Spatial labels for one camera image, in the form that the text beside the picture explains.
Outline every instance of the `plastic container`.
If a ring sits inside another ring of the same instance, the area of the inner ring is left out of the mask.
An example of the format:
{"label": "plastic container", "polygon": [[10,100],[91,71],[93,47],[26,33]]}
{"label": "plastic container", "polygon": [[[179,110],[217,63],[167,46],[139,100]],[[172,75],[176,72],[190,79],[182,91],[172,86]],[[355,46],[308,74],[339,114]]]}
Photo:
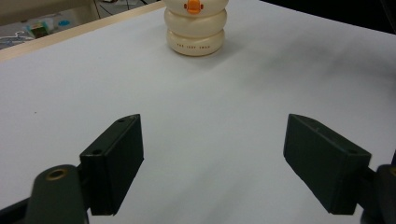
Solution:
{"label": "plastic container", "polygon": [[167,42],[189,56],[211,54],[224,42],[228,0],[163,0]]}

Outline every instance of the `floor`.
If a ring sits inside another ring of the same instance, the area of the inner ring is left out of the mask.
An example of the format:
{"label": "floor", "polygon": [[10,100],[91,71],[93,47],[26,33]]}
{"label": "floor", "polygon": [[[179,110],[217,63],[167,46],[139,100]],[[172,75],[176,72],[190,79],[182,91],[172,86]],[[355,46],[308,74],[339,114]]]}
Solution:
{"label": "floor", "polygon": [[[133,8],[142,7],[144,5],[151,4],[156,1],[157,0],[117,0],[116,2],[108,3],[102,0],[95,0],[95,4],[99,13],[99,17],[100,19],[102,19],[102,18],[110,17],[115,14],[119,14],[121,12]],[[30,19],[28,21],[21,21],[21,22],[0,26],[0,50],[12,47],[23,41],[23,40],[16,41],[17,32],[24,31],[24,34],[21,35],[22,37],[24,36],[33,37],[26,32],[25,27],[29,24],[34,24],[38,21],[48,21],[49,23],[53,24],[50,27],[50,32],[58,33],[66,29],[79,26],[80,24],[77,22],[77,20],[74,17],[75,17],[74,14],[71,13],[70,10],[66,10],[40,18]]]}

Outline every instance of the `black cable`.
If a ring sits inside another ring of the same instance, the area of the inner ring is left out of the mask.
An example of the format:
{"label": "black cable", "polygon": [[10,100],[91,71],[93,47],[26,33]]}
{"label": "black cable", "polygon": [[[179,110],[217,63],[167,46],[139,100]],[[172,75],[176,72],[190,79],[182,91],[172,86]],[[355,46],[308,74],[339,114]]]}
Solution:
{"label": "black cable", "polygon": [[107,12],[108,14],[110,14],[111,16],[113,15],[113,14],[111,14],[109,11],[107,11],[102,5],[99,4],[99,6],[100,6],[105,12]]}

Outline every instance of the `white surface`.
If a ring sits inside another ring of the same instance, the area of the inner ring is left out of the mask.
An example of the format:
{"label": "white surface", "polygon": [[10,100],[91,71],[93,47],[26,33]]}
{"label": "white surface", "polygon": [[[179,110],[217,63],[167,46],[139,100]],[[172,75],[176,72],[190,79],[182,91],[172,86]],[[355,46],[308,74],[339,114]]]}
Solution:
{"label": "white surface", "polygon": [[146,159],[119,213],[91,223],[359,223],[327,214],[286,164],[287,117],[389,163],[396,37],[256,0],[227,10],[226,42],[203,58],[168,48],[161,9],[0,63],[0,207],[140,113]]}

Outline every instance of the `black object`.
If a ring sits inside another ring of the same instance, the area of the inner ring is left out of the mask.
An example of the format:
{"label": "black object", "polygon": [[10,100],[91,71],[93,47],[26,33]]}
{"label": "black object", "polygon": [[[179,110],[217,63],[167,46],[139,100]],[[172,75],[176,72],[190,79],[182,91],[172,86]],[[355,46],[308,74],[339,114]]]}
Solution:
{"label": "black object", "polygon": [[396,34],[394,0],[261,0],[311,15]]}
{"label": "black object", "polygon": [[368,167],[371,154],[320,122],[289,115],[284,156],[329,213],[361,223],[396,223],[396,165]]}
{"label": "black object", "polygon": [[115,121],[80,155],[81,165],[60,165],[41,173],[30,199],[0,211],[2,224],[88,223],[115,215],[143,161],[139,115]]}

